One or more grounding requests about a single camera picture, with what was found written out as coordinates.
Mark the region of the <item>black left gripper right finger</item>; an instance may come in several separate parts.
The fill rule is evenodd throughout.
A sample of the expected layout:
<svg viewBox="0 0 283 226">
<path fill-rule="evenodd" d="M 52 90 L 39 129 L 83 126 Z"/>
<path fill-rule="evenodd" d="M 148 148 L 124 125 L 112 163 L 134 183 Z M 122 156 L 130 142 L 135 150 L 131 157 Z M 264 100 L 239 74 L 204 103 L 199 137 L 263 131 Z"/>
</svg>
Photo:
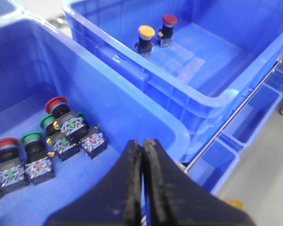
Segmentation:
<svg viewBox="0 0 283 226">
<path fill-rule="evenodd" d="M 143 141 L 149 226 L 253 226 L 252 218 L 183 173 L 157 139 Z"/>
</svg>

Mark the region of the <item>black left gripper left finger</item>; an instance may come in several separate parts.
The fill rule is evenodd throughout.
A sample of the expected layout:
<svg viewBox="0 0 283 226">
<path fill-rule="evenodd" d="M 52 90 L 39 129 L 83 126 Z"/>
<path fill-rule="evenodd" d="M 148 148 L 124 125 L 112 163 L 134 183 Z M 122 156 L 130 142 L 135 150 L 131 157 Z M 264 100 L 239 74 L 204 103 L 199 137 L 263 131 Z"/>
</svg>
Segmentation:
<svg viewBox="0 0 283 226">
<path fill-rule="evenodd" d="M 139 226 L 142 152 L 129 140 L 105 177 L 82 197 L 51 214 L 48 226 Z"/>
</svg>

